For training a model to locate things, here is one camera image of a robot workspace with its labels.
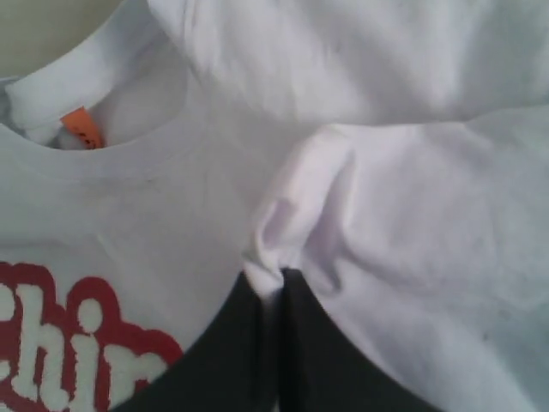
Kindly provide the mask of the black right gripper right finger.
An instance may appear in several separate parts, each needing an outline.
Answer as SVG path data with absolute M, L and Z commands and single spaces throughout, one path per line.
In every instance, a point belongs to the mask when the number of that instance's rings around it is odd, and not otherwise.
M 343 335 L 298 270 L 282 271 L 279 407 L 298 412 L 436 408 L 397 383 Z

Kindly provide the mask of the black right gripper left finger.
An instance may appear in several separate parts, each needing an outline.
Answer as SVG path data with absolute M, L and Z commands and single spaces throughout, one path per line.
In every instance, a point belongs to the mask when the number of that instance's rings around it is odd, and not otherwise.
M 212 324 L 124 411 L 273 411 L 278 385 L 280 292 L 256 293 L 239 275 Z

